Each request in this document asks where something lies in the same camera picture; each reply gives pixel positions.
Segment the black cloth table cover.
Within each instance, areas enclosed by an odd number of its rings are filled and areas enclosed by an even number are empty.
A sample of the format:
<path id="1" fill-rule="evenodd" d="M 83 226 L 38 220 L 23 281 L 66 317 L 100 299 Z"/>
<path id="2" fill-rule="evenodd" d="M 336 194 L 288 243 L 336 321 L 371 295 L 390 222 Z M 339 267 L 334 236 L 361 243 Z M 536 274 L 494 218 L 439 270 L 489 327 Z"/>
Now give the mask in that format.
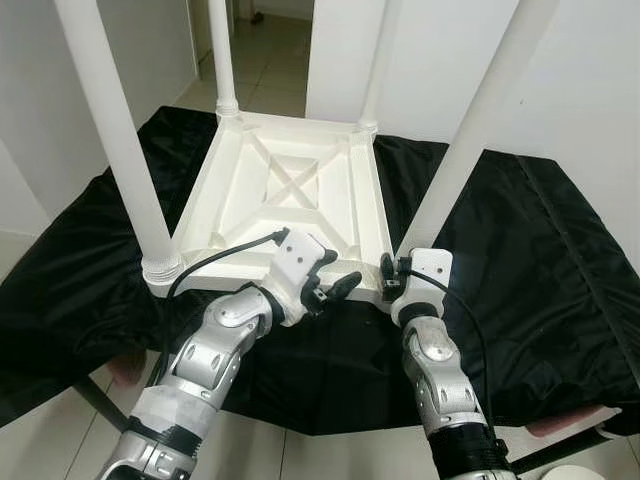
<path id="1" fill-rule="evenodd" d="M 485 151 L 436 243 L 454 256 L 449 332 L 494 424 L 639 406 L 639 275 L 556 163 Z M 0 428 L 195 328 L 212 294 L 152 296 L 141 257 L 97 175 L 0 283 Z M 370 303 L 333 303 L 261 339 L 225 410 L 307 435 L 419 425 L 399 338 Z"/>

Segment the white round base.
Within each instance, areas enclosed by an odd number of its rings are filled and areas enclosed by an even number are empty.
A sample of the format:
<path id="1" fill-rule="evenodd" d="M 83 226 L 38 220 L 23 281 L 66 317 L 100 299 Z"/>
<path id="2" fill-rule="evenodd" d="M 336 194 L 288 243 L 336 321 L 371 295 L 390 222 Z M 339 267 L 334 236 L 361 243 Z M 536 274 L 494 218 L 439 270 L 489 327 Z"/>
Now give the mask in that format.
<path id="1" fill-rule="evenodd" d="M 538 480 L 607 480 L 605 476 L 599 474 L 598 471 L 593 468 L 571 465 L 558 465 L 545 471 Z"/>

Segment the white plastic table leg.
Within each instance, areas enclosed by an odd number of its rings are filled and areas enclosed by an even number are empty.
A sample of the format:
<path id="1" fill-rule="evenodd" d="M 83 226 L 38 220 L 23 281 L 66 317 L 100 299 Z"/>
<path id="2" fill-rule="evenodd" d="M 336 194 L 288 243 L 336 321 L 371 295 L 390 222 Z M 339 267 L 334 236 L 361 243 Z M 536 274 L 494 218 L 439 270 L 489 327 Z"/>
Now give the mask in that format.
<path id="1" fill-rule="evenodd" d="M 233 118 L 241 114 L 236 96 L 236 82 L 232 49 L 230 49 L 230 29 L 234 20 L 229 15 L 228 0 L 207 0 L 212 60 L 214 60 L 216 96 L 216 114 L 224 118 Z"/>
<path id="2" fill-rule="evenodd" d="M 396 29 L 403 0 L 385 0 L 383 12 L 376 40 L 374 54 L 370 65 L 369 77 L 367 77 L 364 101 L 358 116 L 358 131 L 366 136 L 374 137 L 378 132 L 378 105 L 381 99 L 381 88 L 384 86 L 385 74 L 387 74 L 390 55 L 392 55 L 394 41 L 396 41 Z"/>
<path id="3" fill-rule="evenodd" d="M 140 244 L 142 278 L 154 296 L 164 296 L 184 264 L 166 228 L 99 5 L 96 0 L 54 0 L 54 5 L 93 123 Z"/>
<path id="4" fill-rule="evenodd" d="M 489 138 L 498 128 L 509 91 L 529 68 L 532 55 L 547 33 L 559 4 L 561 0 L 517 1 L 515 12 L 474 97 L 468 102 L 442 163 L 399 243 L 398 257 L 410 256 L 416 248 L 434 246 L 484 148 L 488 146 Z"/>

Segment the white plastic table top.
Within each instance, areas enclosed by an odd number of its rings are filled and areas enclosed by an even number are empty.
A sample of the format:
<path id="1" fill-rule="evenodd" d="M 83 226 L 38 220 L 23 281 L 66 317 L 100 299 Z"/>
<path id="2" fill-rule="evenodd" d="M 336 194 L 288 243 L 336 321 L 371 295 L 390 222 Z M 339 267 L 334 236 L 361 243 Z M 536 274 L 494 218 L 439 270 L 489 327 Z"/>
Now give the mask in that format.
<path id="1" fill-rule="evenodd" d="M 358 271 L 349 300 L 379 305 L 380 259 L 393 250 L 371 131 L 356 124 L 243 111 L 220 119 L 173 241 L 196 262 L 288 228 L 338 259 L 325 287 Z"/>

